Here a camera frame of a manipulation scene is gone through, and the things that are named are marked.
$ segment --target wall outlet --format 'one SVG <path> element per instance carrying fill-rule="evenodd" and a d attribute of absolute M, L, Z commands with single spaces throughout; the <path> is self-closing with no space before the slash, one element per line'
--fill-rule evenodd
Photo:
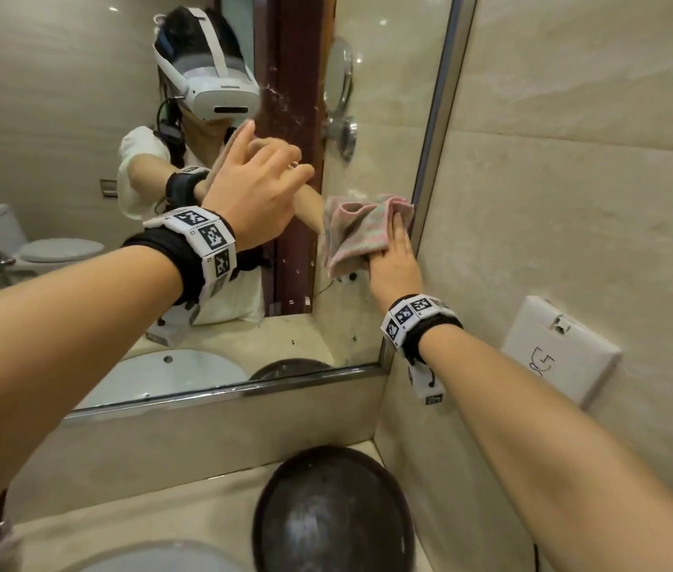
<path fill-rule="evenodd" d="M 618 346 L 534 295 L 522 302 L 501 350 L 581 406 L 621 353 Z"/>

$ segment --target toilet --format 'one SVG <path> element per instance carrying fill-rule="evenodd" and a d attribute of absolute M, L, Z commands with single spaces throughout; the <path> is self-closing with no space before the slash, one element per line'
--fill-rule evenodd
<path fill-rule="evenodd" d="M 100 242 L 84 239 L 29 242 L 13 210 L 0 203 L 0 254 L 15 259 L 13 265 L 6 266 L 6 274 L 12 283 L 90 259 L 100 255 L 103 248 Z"/>

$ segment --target wooden door frame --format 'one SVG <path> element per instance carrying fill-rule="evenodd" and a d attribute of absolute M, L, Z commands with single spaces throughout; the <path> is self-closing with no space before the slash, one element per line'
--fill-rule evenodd
<path fill-rule="evenodd" d="M 296 144 L 315 167 L 310 185 L 323 180 L 323 73 L 333 36 L 336 0 L 253 0 L 254 71 L 263 89 L 257 134 Z M 263 278 L 269 315 L 310 313 L 317 236 L 294 219 L 266 247 L 274 269 Z"/>

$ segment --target sink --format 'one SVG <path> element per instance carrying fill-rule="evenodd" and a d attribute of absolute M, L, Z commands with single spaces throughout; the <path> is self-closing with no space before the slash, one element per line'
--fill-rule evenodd
<path fill-rule="evenodd" d="M 156 541 L 121 548 L 63 572 L 244 572 L 217 549 L 199 542 Z"/>
<path fill-rule="evenodd" d="M 118 363 L 76 409 L 146 400 L 247 381 L 238 365 L 196 349 L 170 349 Z"/>

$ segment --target hand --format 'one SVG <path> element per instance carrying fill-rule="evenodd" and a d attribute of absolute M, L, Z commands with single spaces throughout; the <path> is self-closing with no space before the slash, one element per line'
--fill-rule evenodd
<path fill-rule="evenodd" d="M 302 157 L 284 141 L 263 146 L 248 162 L 254 139 L 250 120 L 230 147 L 202 207 L 221 215 L 236 233 L 236 250 L 252 249 L 280 235 L 294 216 L 294 195 L 315 174 L 309 164 L 289 169 Z"/>
<path fill-rule="evenodd" d="M 389 249 L 369 257 L 370 288 L 382 312 L 401 297 L 424 292 L 421 270 L 399 214 L 393 217 L 387 236 Z"/>

